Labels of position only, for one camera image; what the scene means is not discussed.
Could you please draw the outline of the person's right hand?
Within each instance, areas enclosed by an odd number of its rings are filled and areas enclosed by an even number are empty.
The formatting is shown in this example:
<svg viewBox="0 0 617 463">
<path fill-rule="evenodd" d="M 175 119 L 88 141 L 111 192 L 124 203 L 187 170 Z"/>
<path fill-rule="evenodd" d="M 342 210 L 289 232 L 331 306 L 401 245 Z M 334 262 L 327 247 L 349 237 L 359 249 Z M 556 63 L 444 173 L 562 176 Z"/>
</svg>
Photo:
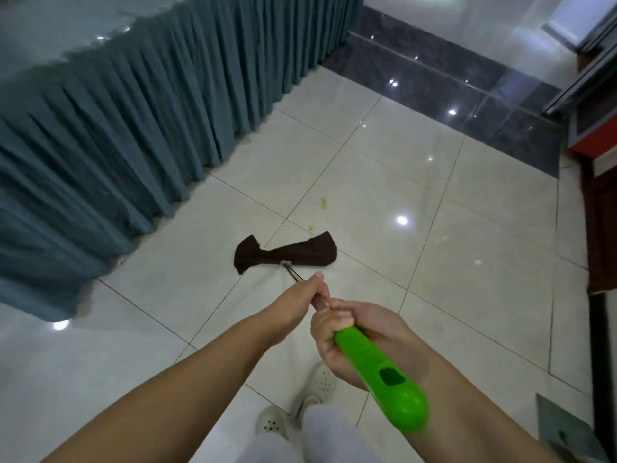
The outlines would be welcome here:
<svg viewBox="0 0 617 463">
<path fill-rule="evenodd" d="M 412 332 L 394 311 L 373 303 L 332 298 L 327 309 L 350 311 L 357 327 L 411 381 L 420 385 L 429 371 L 426 344 Z M 324 329 L 324 311 L 314 314 L 311 334 L 323 362 L 335 376 L 350 385 L 367 390 L 359 374 L 335 345 L 335 333 Z"/>
</svg>

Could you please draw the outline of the person's left hand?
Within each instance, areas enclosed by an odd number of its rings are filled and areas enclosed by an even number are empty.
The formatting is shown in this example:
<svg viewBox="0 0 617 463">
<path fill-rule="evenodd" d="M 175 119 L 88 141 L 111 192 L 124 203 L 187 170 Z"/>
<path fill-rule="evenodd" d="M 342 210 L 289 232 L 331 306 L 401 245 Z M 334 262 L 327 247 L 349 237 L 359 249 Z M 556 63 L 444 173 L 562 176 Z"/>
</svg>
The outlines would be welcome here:
<svg viewBox="0 0 617 463">
<path fill-rule="evenodd" d="M 305 318 L 310 307 L 317 311 L 323 310 L 328 307 L 328 300 L 329 288 L 326 283 L 324 297 L 298 298 L 289 287 L 258 314 L 260 325 L 266 331 L 268 345 L 281 343 Z"/>
</svg>

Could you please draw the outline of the green-handled mop with brown cloth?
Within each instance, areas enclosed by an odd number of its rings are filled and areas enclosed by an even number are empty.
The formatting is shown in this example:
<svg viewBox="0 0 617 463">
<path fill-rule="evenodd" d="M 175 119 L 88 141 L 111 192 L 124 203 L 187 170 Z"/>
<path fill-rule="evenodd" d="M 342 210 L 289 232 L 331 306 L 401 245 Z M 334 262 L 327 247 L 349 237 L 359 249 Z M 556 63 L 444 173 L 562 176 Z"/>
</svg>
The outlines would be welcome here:
<svg viewBox="0 0 617 463">
<path fill-rule="evenodd" d="M 281 265 L 298 282 L 302 278 L 295 267 L 325 267 L 336 258 L 337 246 L 328 232 L 273 250 L 261 249 L 250 235 L 238 244 L 234 267 L 243 274 L 257 265 Z M 428 402 L 422 390 L 357 327 L 335 333 L 334 343 L 397 430 L 417 431 L 428 422 Z"/>
</svg>

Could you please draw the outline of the person's left forearm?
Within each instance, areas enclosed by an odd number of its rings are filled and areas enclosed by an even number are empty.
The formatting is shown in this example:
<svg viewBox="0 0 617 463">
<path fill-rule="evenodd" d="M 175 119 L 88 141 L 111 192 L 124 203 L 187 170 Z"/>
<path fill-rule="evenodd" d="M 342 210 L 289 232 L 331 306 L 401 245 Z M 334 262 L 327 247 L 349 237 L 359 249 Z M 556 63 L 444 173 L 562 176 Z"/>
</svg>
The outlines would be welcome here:
<svg viewBox="0 0 617 463">
<path fill-rule="evenodd" d="M 41 463 L 188 463 L 265 352 L 298 325 L 266 309 L 122 396 Z"/>
</svg>

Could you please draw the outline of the person's right forearm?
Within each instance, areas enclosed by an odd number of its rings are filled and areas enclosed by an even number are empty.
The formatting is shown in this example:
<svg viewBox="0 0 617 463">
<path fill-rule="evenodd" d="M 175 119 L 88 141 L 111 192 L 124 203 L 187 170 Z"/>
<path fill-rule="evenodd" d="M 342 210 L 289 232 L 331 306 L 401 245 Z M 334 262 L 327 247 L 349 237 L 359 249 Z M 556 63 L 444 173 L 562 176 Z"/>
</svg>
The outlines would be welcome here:
<svg viewBox="0 0 617 463">
<path fill-rule="evenodd" d="M 404 436 L 425 463 L 560 463 L 439 353 L 421 358 L 429 418 Z"/>
</svg>

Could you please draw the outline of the white perforated clog shoe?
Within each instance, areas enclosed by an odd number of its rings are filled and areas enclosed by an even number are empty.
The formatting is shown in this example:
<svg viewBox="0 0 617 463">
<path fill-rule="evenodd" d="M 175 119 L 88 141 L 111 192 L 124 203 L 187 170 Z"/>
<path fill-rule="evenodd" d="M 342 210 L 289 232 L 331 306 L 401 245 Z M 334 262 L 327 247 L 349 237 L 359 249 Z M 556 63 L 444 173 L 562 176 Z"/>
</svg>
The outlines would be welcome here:
<svg viewBox="0 0 617 463">
<path fill-rule="evenodd" d="M 291 417 L 298 428 L 301 427 L 304 414 L 310 406 L 331 402 L 336 386 L 337 377 L 323 361 L 313 367 L 291 410 Z"/>
<path fill-rule="evenodd" d="M 275 405 L 265 408 L 259 415 L 255 423 L 255 434 L 277 435 L 289 441 L 286 425 L 286 414 Z"/>
</svg>

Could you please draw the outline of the person's light grey trousers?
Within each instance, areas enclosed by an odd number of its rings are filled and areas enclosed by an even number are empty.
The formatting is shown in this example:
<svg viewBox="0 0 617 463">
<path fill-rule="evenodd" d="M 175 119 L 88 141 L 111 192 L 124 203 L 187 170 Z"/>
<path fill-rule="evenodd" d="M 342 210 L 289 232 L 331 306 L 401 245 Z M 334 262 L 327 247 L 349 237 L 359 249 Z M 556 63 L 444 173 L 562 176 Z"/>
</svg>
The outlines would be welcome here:
<svg viewBox="0 0 617 463">
<path fill-rule="evenodd" d="M 282 437 L 256 435 L 234 463 L 382 463 L 357 428 L 328 405 L 308 408 L 300 435 L 302 456 Z"/>
</svg>

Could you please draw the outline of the teal pleated table skirt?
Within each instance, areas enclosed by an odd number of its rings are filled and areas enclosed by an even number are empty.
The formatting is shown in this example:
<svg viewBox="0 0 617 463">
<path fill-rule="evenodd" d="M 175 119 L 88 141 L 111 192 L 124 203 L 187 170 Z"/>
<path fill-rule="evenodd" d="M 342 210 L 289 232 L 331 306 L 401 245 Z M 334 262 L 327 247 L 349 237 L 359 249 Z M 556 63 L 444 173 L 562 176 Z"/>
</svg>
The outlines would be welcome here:
<svg viewBox="0 0 617 463">
<path fill-rule="evenodd" d="M 0 0 L 0 304 L 73 318 L 363 5 Z"/>
</svg>

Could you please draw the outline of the grey-green flat board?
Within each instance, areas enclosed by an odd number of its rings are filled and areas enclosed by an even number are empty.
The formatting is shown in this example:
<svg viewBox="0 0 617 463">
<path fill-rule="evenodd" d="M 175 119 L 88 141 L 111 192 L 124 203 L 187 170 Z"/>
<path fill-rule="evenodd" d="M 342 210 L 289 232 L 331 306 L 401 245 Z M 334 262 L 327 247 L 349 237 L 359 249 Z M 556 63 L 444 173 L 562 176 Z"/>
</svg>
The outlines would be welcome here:
<svg viewBox="0 0 617 463">
<path fill-rule="evenodd" d="M 538 438 L 562 463 L 610 463 L 594 430 L 546 397 L 536 394 Z"/>
</svg>

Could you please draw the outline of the dark brown wooden panel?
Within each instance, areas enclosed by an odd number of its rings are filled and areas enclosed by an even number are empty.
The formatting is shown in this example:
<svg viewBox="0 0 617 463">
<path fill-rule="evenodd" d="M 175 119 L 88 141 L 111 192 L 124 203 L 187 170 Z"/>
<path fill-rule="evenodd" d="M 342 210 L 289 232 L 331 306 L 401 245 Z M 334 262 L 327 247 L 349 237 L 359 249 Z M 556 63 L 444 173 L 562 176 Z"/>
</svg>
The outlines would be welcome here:
<svg viewBox="0 0 617 463">
<path fill-rule="evenodd" d="M 592 160 L 581 157 L 590 295 L 617 289 L 617 166 L 594 176 Z"/>
</svg>

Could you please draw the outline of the red cabinet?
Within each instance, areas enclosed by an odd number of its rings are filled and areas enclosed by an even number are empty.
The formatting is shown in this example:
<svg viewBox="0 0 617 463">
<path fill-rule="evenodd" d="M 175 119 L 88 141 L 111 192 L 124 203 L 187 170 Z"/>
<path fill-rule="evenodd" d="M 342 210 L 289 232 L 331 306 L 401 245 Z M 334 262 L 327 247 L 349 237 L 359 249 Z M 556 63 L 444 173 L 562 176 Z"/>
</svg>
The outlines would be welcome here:
<svg viewBox="0 0 617 463">
<path fill-rule="evenodd" d="M 617 72 L 580 100 L 569 117 L 567 148 L 596 159 L 617 146 Z"/>
</svg>

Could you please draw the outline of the metal sliding door frame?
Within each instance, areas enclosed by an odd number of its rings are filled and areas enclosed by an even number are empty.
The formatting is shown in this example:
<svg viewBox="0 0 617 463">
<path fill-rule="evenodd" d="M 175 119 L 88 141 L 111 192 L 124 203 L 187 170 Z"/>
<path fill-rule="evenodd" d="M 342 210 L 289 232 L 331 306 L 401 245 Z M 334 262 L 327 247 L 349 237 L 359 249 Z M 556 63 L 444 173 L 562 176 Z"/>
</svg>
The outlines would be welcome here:
<svg viewBox="0 0 617 463">
<path fill-rule="evenodd" d="M 562 0 L 542 29 L 575 54 L 575 77 L 544 107 L 562 114 L 617 61 L 617 0 Z"/>
</svg>

